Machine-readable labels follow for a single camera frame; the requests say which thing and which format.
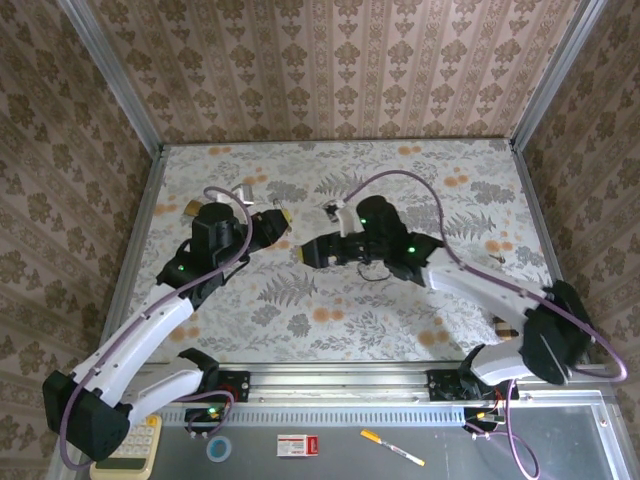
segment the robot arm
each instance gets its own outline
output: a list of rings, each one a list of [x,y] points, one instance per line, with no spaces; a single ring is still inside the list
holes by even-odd
[[[526,295],[501,287],[460,267],[441,240],[409,232],[382,196],[368,197],[356,208],[363,232],[343,222],[344,205],[327,205],[330,219],[340,232],[322,235],[301,247],[303,263],[313,268],[351,261],[384,262],[391,274],[420,286],[430,286],[464,297],[510,323],[520,336],[498,345],[479,345],[458,371],[461,382],[477,395],[505,380],[536,375],[557,385],[566,384],[573,367],[591,343],[591,337]],[[551,287],[518,280],[479,264],[467,267],[552,301],[583,322],[591,322],[575,290],[556,281]]]
[[[281,210],[259,212],[251,220],[253,235],[240,259],[245,264],[250,253],[272,245],[289,227]],[[196,349],[181,352],[159,372],[138,377],[136,374],[160,343],[209,295],[224,286],[224,273],[170,298],[147,317],[144,312],[236,256],[247,231],[247,225],[239,223],[229,205],[210,203],[200,208],[192,223],[192,238],[164,266],[157,285],[140,308],[71,374],[55,371],[45,380],[44,403],[51,430],[60,433],[65,408],[72,394],[79,392],[68,417],[67,440],[91,459],[100,461],[109,457],[130,427],[148,414],[177,398],[216,389],[218,363]],[[82,382],[86,383],[80,390]]]

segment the floral wallpaper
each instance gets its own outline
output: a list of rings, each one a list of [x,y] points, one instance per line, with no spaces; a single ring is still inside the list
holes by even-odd
[[[0,2],[0,479],[44,478],[42,382],[100,338],[150,159],[55,2]]]
[[[577,0],[89,0],[165,143],[508,137]]]
[[[525,149],[566,278],[622,353],[640,453],[640,4],[610,1]]]
[[[549,276],[506,140],[303,142],[173,146],[135,285],[131,312],[183,240],[186,205],[208,185],[253,185],[252,212],[282,204],[292,230],[256,252],[151,357],[166,362],[196,347],[223,362],[462,359],[496,343],[493,320],[455,295],[395,278],[369,282],[357,266],[313,270],[296,247],[337,229],[319,208],[374,173],[406,168],[438,190],[451,241],[467,259],[521,279]],[[432,198],[405,177],[381,179],[353,202],[384,194],[410,230],[434,236]],[[381,265],[361,267],[384,278]]]

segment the small box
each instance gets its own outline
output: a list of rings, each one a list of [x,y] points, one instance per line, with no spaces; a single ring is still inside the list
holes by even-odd
[[[315,457],[317,435],[278,435],[278,457]]]

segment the gray leaf pattern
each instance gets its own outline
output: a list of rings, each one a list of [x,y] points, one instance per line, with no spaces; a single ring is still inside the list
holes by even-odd
[[[170,147],[166,155],[130,308],[140,305],[167,259],[191,236],[193,218],[182,212],[189,200],[207,201],[204,187],[251,183],[252,213],[273,208],[277,198],[293,223],[272,247],[253,253],[242,274],[211,295],[152,362],[170,361],[189,347],[222,362],[461,359],[478,343],[497,342],[486,313],[460,297],[394,277],[367,282],[356,265],[312,270],[300,262],[298,246],[337,229],[320,205],[386,169],[409,169],[438,190],[445,230],[463,259],[534,282],[548,280],[506,141],[203,145]],[[507,189],[513,197],[502,191]],[[417,182],[385,177],[359,193],[351,207],[377,194],[396,206],[410,230],[440,237],[435,202]],[[485,244],[498,248],[506,262],[498,265]],[[364,272],[371,278],[388,273],[382,262]]]

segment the black cable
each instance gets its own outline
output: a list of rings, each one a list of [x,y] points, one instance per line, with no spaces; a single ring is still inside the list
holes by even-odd
[[[242,270],[244,267],[246,267],[247,265],[249,265],[249,262],[250,262],[250,261],[251,261],[251,259],[250,259],[250,258],[248,258],[246,262],[242,263],[239,267],[236,267],[236,269],[235,269],[233,272],[231,272],[231,273],[229,274],[229,276],[227,276],[227,277],[224,279],[224,283],[223,283],[222,285],[226,285],[227,283],[229,283],[229,280],[231,280],[231,278],[233,278],[233,276],[234,276],[236,273],[238,273],[238,272],[239,272],[240,270]]]
[[[389,280],[391,278],[391,274],[387,275],[386,277],[382,277],[382,278],[367,278],[362,274],[362,271],[360,270],[360,265],[366,265],[366,263],[364,262],[360,262],[358,263],[358,266],[356,267],[356,270],[358,271],[358,275],[360,275],[360,277],[367,281],[367,282],[384,282],[385,280]]]

